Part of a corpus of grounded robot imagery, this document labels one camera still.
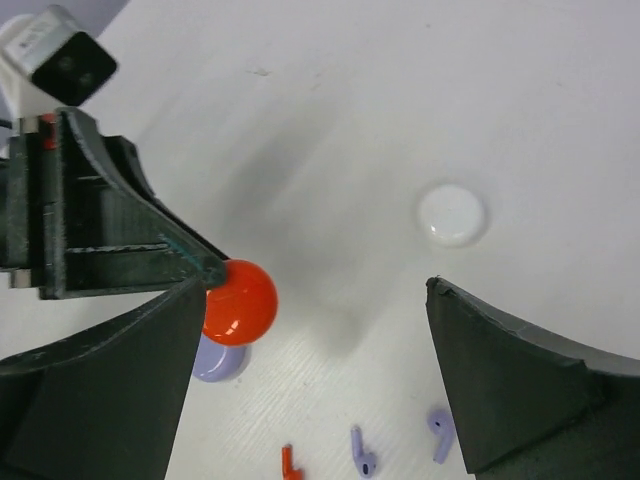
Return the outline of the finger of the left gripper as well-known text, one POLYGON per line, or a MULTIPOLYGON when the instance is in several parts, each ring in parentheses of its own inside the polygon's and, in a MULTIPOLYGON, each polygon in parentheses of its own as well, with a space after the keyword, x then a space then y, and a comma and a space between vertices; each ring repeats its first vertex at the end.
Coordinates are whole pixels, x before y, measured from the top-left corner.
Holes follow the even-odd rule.
POLYGON ((103 136, 77 108, 52 116, 43 159, 42 298, 162 291, 194 277, 227 280, 227 255, 173 214, 151 189, 133 143, 103 136))

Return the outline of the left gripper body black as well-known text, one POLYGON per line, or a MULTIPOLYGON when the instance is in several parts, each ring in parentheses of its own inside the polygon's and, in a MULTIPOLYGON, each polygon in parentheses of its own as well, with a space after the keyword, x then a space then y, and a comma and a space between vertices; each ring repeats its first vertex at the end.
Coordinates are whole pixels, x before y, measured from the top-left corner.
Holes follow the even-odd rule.
POLYGON ((60 288, 53 117, 13 123, 1 156, 1 271, 12 288, 60 288))

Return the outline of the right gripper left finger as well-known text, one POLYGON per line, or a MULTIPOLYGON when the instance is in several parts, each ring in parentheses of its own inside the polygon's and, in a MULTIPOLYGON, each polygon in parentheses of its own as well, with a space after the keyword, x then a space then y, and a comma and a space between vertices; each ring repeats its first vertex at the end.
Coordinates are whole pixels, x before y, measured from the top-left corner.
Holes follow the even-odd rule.
POLYGON ((162 479, 206 294, 188 279, 140 307, 1 362, 4 479, 162 479))

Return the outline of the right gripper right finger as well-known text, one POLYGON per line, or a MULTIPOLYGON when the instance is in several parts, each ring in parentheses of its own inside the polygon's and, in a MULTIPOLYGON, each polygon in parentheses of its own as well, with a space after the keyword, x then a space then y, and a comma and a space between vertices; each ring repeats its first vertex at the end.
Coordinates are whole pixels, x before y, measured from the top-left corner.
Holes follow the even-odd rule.
POLYGON ((441 278, 426 314, 465 468, 478 479, 636 479, 639 362, 441 278))

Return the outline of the orange charging case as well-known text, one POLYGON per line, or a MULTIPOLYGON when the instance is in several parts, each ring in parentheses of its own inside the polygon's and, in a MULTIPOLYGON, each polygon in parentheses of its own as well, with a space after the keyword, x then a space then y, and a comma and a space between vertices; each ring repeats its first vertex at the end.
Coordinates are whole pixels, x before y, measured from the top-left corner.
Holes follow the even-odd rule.
POLYGON ((278 312, 278 293, 270 275, 242 259, 224 262, 226 283, 207 291, 202 333, 210 340, 239 347, 254 343, 271 328, 278 312))

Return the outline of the orange earbud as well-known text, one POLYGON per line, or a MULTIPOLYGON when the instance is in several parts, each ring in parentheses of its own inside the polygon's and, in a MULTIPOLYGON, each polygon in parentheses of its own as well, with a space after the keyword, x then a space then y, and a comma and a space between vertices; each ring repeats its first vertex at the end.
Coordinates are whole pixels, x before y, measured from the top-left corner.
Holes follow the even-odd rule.
POLYGON ((304 471, 298 469, 293 461, 293 448, 291 444, 286 444, 281 449, 281 469, 283 480, 303 480, 304 471))

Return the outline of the white charging case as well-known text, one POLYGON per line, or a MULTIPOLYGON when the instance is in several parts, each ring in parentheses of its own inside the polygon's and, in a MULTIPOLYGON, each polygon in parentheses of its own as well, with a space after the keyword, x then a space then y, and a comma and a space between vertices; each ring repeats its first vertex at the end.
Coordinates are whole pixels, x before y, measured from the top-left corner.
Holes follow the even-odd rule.
POLYGON ((485 231, 487 211, 472 191, 457 184, 441 184, 418 201, 416 218, 424 235, 435 245, 462 248, 485 231))

